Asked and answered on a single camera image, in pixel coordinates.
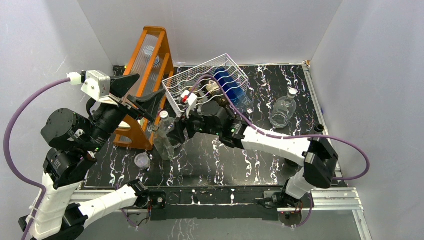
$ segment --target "white wall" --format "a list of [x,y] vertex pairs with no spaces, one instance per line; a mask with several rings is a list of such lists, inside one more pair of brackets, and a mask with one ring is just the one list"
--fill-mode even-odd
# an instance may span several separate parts
[[[375,240],[424,235],[424,2],[345,0],[311,62],[332,135],[357,143],[371,169],[356,186]],[[343,173],[365,167],[337,146]]]
[[167,30],[176,65],[228,53],[238,64],[310,60],[342,0],[78,0],[114,65],[144,26]]
[[[0,134],[20,104],[66,73],[101,70],[112,64],[76,1],[0,1]],[[58,86],[31,103],[12,132],[11,155],[23,175],[40,182],[49,146],[40,130],[59,108],[84,114],[87,97],[77,86]],[[0,154],[0,239],[21,239],[18,218],[38,189],[19,181]]]

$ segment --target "bottle cap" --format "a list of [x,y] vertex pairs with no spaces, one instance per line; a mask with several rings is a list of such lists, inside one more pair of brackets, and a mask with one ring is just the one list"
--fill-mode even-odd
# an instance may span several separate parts
[[168,114],[167,111],[161,111],[159,113],[159,116],[160,116],[161,119],[166,119],[167,117],[169,117],[169,114]]
[[295,97],[296,96],[296,94],[298,94],[298,91],[296,90],[296,88],[290,88],[289,90],[288,90],[288,95],[290,96],[290,97]]

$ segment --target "marble tabletop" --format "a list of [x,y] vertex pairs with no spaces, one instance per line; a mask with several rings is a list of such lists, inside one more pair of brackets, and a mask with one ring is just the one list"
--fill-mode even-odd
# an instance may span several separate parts
[[[249,77],[247,94],[253,100],[253,124],[287,135],[308,133],[319,124],[313,98],[301,65],[242,66]],[[187,67],[176,69],[177,73]],[[269,121],[275,101],[296,88],[297,109],[287,127],[275,129]],[[98,162],[89,170],[84,188],[111,188],[140,179],[148,187],[268,186],[283,185],[297,168],[261,151],[226,147],[216,136],[197,133],[176,149],[172,161],[163,161],[156,150],[147,151],[151,167],[140,170],[135,156],[140,149],[116,147],[112,136],[96,154]]]

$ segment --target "wire basket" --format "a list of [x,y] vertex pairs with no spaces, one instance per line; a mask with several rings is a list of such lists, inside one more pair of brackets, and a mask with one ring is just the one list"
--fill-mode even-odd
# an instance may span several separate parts
[[[224,85],[222,85],[222,87],[224,87],[226,84],[231,84],[232,86],[231,88],[226,90],[226,93],[228,93],[228,91],[230,90],[240,88],[241,90],[243,90],[244,94],[246,94],[246,91],[248,89],[249,78],[228,54],[221,55],[196,67],[190,68],[187,71],[183,71],[175,76],[163,80],[162,84],[163,88],[166,89],[166,98],[171,104],[176,115],[178,117],[181,117],[182,114],[185,113],[186,107],[179,100],[181,94],[183,94],[185,90],[189,91],[195,85],[196,81],[205,74],[209,74],[216,77],[218,74],[222,74],[225,72],[228,77],[231,77],[231,81],[227,81]],[[222,78],[227,78],[227,76],[217,78],[217,80],[220,81]],[[201,83],[203,81],[210,80],[211,78],[203,79],[198,85],[198,87],[196,87],[196,89],[194,90],[194,94],[201,95],[197,99],[196,107],[211,101],[215,97],[224,95],[220,94],[214,95],[213,97],[209,96],[208,99],[207,94],[204,94],[202,90],[207,85],[213,84],[213,82],[211,82],[210,84],[204,84],[203,86]]]

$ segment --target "black marble table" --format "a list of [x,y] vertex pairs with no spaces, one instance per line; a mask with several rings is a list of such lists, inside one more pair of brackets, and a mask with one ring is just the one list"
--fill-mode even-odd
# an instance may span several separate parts
[[[248,95],[253,100],[253,124],[287,135],[305,134],[319,124],[313,99],[301,65],[242,66],[249,77]],[[178,68],[177,73],[186,67]],[[283,129],[271,126],[269,115],[275,101],[296,88],[297,110]],[[283,185],[297,168],[260,151],[226,147],[216,136],[197,133],[176,149],[172,161],[162,161],[156,150],[148,151],[151,167],[140,170],[135,156],[145,150],[116,147],[112,136],[96,154],[98,163],[87,175],[84,188],[109,188],[140,179],[148,187],[269,186]]]

